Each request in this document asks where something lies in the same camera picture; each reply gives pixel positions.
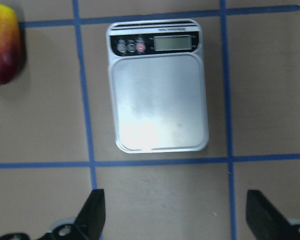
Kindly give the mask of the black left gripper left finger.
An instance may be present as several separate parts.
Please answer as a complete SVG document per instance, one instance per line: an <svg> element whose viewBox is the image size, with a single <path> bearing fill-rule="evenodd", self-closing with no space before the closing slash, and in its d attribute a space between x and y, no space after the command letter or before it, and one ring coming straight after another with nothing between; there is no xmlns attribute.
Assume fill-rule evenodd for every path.
<svg viewBox="0 0 300 240"><path fill-rule="evenodd" d="M64 223L48 231L42 240L98 240L106 221L103 189L91 191L82 209L72 223Z"/></svg>

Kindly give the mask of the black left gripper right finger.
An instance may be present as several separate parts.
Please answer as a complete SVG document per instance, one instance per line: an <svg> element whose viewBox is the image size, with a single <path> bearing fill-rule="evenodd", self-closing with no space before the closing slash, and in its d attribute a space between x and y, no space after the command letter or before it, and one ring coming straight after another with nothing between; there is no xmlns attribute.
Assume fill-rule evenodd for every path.
<svg viewBox="0 0 300 240"><path fill-rule="evenodd" d="M257 240L300 240L300 220L287 219L260 190L247 191L245 220Z"/></svg>

